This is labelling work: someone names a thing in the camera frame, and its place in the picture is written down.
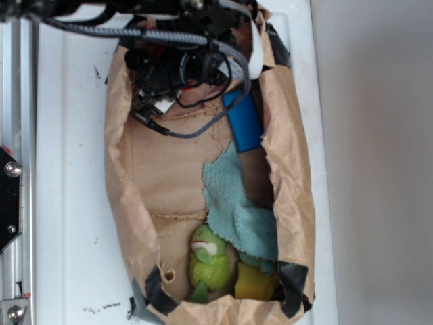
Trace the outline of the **black gripper with wiring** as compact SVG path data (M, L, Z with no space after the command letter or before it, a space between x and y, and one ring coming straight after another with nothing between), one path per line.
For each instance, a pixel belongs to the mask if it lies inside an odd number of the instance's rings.
M233 29L247 22L252 24L256 15L254 1L180 1L178 17L161 22L158 30L205 36L239 51ZM193 108L215 98L206 95L186 104L180 97L187 89L206 84L224 93L234 80L246 75L257 77L256 62L242 68L232 55L220 52L210 43L192 45L182 41L177 48L160 47L155 53L133 48L126 53L125 62L128 69L137 73L132 112L138 117L166 114L174 104Z

